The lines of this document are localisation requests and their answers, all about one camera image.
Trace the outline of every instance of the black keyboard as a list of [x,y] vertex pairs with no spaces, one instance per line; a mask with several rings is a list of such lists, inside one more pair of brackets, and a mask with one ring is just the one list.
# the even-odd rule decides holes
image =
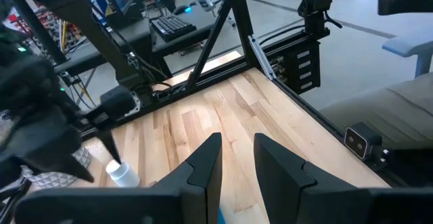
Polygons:
[[176,16],[156,18],[150,23],[166,42],[197,29],[194,25]]

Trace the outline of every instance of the concrete floor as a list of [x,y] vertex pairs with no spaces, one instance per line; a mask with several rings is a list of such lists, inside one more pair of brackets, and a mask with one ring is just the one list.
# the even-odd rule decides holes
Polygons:
[[[247,0],[247,3],[256,37],[265,38],[300,19],[296,13],[300,0]],[[384,51],[382,44],[391,37],[429,28],[433,14],[378,16],[377,0],[334,0],[329,14],[344,28],[327,25],[332,33],[320,40],[321,87],[302,94],[308,103],[320,110],[354,95],[413,78],[416,58],[400,58]],[[236,29],[226,24],[211,56],[232,50],[243,53]],[[194,64],[200,52],[199,48],[183,57],[176,53],[166,57],[166,61],[173,73],[180,72]],[[88,90],[94,100],[117,85],[109,64],[85,72],[81,78],[85,83],[91,78]]]

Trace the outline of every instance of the light wood surface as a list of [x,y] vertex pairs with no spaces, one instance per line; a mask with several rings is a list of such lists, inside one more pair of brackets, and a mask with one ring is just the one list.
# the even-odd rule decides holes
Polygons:
[[[227,53],[219,58],[216,58],[214,60],[211,60],[207,62],[202,70],[202,73],[207,72],[209,70],[212,70],[213,68],[219,67],[227,62],[233,61],[236,58],[240,58],[241,54],[239,54],[237,51],[232,51],[230,53]],[[188,79],[189,74],[194,70],[194,68],[189,69],[185,72],[182,72],[181,74],[178,74],[174,76],[173,78],[167,79],[164,81],[165,83],[168,83],[169,85],[177,85],[179,83],[182,83],[183,81],[186,81]],[[154,85],[154,90],[163,90],[166,89],[167,86],[165,85]]]
[[[150,186],[175,169],[211,133],[223,136],[221,209],[227,223],[268,223],[256,179],[255,133],[264,133],[318,167],[357,187],[388,187],[319,123],[257,69],[232,77],[113,130],[122,159]],[[104,170],[111,158],[100,142],[86,144],[96,159],[95,183],[114,187]]]

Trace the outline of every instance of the metal bracket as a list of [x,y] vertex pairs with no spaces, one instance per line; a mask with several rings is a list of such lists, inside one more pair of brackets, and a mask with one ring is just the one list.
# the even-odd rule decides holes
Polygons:
[[265,76],[271,81],[277,79],[277,75],[275,75],[275,72],[269,63],[266,54],[264,53],[262,47],[257,43],[257,40],[252,35],[248,36],[248,40],[250,41],[251,48],[256,55],[258,63],[262,66]]

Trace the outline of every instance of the white bottle cap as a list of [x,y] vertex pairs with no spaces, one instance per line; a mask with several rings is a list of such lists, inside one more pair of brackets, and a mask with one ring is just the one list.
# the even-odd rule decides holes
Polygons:
[[110,161],[106,167],[106,172],[119,187],[138,187],[140,184],[138,174],[134,173],[125,162],[118,164],[115,160]]

